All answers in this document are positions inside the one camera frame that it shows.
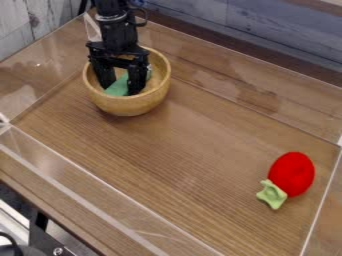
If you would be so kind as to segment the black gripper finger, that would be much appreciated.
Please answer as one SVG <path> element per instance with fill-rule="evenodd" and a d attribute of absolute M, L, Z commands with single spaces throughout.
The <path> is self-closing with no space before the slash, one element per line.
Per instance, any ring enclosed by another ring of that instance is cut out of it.
<path fill-rule="evenodd" d="M 137 95 L 146 87 L 149 77 L 149 66 L 145 64 L 132 64 L 128 67 L 128 94 Z"/>
<path fill-rule="evenodd" d="M 91 58 L 94 71 L 103 89 L 107 89 L 116 81 L 114 66 L 107 60 Z"/>

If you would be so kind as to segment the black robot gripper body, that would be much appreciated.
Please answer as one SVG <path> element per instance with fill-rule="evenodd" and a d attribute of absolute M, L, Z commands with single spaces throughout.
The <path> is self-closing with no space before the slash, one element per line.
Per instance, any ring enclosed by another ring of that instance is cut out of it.
<path fill-rule="evenodd" d="M 114 67 L 145 69 L 150 51 L 139 46 L 138 28 L 147 22 L 137 22 L 134 14 L 95 15 L 100 39 L 88 41 L 90 62 L 95 69 Z"/>

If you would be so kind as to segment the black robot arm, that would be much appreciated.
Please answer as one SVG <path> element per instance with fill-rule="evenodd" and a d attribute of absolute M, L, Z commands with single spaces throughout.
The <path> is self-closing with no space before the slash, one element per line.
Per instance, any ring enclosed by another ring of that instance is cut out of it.
<path fill-rule="evenodd" d="M 149 15 L 130 0 L 94 0 L 100 41 L 88 41 L 88 60 L 106 93 L 134 96 L 145 89 L 151 64 L 150 51 L 139 45 L 138 28 Z"/>

